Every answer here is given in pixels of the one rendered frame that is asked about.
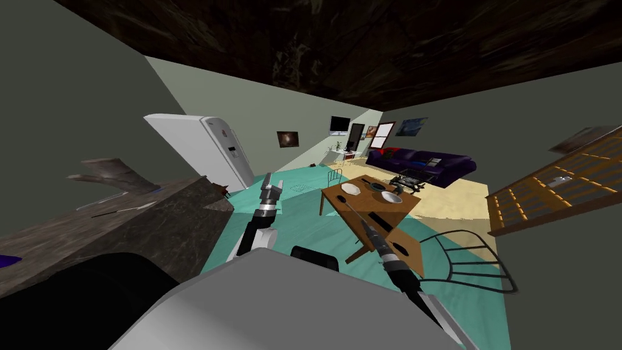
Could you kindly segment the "wooden dining table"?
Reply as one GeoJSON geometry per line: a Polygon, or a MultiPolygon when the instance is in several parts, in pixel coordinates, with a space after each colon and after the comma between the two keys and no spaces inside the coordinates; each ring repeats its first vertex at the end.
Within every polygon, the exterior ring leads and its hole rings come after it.
{"type": "Polygon", "coordinates": [[[371,190],[370,186],[361,181],[361,179],[367,179],[371,182],[380,183],[379,179],[368,175],[362,175],[345,181],[344,183],[352,183],[360,187],[361,193],[357,196],[344,193],[340,187],[342,183],[326,187],[321,190],[320,213],[323,212],[324,201],[327,200],[362,244],[362,247],[345,259],[346,264],[350,264],[356,259],[362,257],[364,254],[374,251],[374,247],[367,238],[361,219],[345,204],[337,199],[338,195],[344,196],[348,203],[351,204],[351,206],[353,206],[353,208],[362,217],[364,217],[365,221],[369,225],[373,226],[384,237],[388,237],[397,228],[399,223],[401,223],[421,201],[419,197],[408,193],[400,193],[398,196],[403,200],[402,203],[389,203],[382,198],[381,192],[371,190]],[[369,217],[369,212],[375,212],[386,222],[391,224],[394,227],[393,231],[390,233],[384,231],[369,217]]]}

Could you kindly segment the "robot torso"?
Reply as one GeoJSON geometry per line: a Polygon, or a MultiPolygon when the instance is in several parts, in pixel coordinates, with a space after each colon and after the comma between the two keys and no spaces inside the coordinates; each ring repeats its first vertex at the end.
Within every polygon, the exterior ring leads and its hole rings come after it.
{"type": "Polygon", "coordinates": [[[259,248],[163,296],[110,350],[464,350],[406,295],[259,248]]]}

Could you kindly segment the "white side table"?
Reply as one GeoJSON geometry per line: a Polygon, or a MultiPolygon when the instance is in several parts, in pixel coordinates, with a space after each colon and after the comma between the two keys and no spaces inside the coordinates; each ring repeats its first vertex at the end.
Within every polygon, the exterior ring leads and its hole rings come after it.
{"type": "Polygon", "coordinates": [[[359,151],[346,151],[341,148],[341,143],[337,142],[334,146],[329,146],[325,155],[324,155],[324,163],[343,166],[346,163],[346,160],[356,159],[360,157],[362,152],[359,151]]]}

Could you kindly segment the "black flat rectangular object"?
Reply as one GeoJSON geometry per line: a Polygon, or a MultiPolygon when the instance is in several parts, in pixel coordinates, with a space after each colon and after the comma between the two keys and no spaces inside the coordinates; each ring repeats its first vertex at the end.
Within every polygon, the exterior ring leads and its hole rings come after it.
{"type": "Polygon", "coordinates": [[[390,233],[391,231],[393,231],[394,227],[388,222],[386,222],[383,218],[381,218],[375,212],[369,212],[369,217],[387,233],[390,233]]]}

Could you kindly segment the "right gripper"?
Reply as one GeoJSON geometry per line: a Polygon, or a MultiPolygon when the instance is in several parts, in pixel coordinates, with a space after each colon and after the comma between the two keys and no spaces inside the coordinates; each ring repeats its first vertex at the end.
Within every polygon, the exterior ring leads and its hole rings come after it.
{"type": "Polygon", "coordinates": [[[368,223],[364,223],[364,230],[367,234],[369,242],[372,244],[375,250],[386,250],[387,243],[384,238],[373,226],[368,223]]]}

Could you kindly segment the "grey wall-mounted hood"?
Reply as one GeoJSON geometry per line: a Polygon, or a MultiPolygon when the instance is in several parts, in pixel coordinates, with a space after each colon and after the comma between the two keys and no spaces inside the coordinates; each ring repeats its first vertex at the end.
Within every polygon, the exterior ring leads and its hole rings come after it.
{"type": "Polygon", "coordinates": [[[74,174],[67,176],[68,179],[109,185],[135,195],[153,193],[161,189],[160,185],[148,181],[119,158],[82,160],[81,164],[93,174],[74,174]]]}

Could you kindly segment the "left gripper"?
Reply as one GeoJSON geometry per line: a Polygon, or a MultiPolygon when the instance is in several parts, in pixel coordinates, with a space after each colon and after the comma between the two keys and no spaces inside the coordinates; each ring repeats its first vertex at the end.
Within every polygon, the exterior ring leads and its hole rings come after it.
{"type": "Polygon", "coordinates": [[[271,185],[272,174],[267,173],[264,177],[261,194],[260,194],[260,207],[261,208],[275,208],[279,196],[282,193],[284,181],[280,180],[277,186],[271,185]]]}

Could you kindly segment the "black coffee table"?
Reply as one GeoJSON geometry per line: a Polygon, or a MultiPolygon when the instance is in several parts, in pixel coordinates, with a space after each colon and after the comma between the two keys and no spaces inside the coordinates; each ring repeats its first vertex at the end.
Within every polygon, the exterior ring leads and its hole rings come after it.
{"type": "Polygon", "coordinates": [[[412,194],[420,192],[425,184],[429,184],[437,176],[432,173],[427,173],[422,170],[405,169],[398,172],[398,174],[389,181],[389,185],[400,185],[412,190],[412,194]]]}

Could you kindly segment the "purple sofa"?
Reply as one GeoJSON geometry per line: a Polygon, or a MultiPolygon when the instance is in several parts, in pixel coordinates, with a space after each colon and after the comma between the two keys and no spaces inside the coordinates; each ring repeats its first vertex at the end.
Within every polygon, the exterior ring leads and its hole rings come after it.
{"type": "Polygon", "coordinates": [[[366,165],[428,180],[432,185],[441,188],[477,170],[475,161],[469,156],[406,148],[371,150],[366,165]]]}

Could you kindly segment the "red-framed window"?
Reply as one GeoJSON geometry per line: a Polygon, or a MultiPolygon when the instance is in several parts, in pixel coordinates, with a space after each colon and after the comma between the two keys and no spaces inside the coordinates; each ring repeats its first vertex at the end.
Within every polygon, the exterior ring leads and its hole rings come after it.
{"type": "Polygon", "coordinates": [[[369,145],[369,149],[383,149],[395,122],[379,123],[369,145]]]}

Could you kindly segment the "wall television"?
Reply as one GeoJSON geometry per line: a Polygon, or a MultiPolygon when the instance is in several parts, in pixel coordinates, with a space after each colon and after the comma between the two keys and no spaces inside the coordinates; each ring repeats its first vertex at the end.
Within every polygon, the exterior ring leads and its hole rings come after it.
{"type": "Polygon", "coordinates": [[[329,134],[331,136],[345,136],[349,131],[350,119],[345,117],[331,116],[329,134]]]}

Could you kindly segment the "blue painting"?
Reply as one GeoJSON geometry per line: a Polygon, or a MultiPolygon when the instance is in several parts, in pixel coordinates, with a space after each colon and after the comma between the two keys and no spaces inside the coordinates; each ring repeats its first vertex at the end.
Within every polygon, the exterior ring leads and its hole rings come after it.
{"type": "Polygon", "coordinates": [[[415,137],[423,125],[427,122],[428,118],[412,118],[402,121],[395,136],[397,137],[415,137]]]}

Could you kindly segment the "dark door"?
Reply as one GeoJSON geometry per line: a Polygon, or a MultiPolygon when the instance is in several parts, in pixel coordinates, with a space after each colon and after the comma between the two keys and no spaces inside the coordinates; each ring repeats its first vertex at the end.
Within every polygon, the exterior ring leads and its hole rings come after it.
{"type": "Polygon", "coordinates": [[[346,143],[346,150],[357,151],[360,139],[365,139],[364,124],[353,123],[349,130],[349,136],[346,143]]]}

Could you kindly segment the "dark stone kitchen counter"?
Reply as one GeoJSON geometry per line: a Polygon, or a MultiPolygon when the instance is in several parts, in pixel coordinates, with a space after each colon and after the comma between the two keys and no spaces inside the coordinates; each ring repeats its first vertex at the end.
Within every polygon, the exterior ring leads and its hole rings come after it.
{"type": "Polygon", "coordinates": [[[0,298],[106,253],[144,256],[183,283],[198,276],[234,212],[204,177],[162,184],[146,195],[125,194],[73,210],[0,238],[0,254],[22,260],[0,269],[0,298]],[[91,218],[96,214],[154,205],[91,218]]]}

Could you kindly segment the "white refrigerator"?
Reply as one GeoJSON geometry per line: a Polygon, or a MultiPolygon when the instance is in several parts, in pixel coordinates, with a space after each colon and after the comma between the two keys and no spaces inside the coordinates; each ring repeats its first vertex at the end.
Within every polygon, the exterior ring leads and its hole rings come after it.
{"type": "Polygon", "coordinates": [[[195,170],[229,192],[248,189],[254,174],[235,133],[217,117],[151,114],[149,125],[195,170]]]}

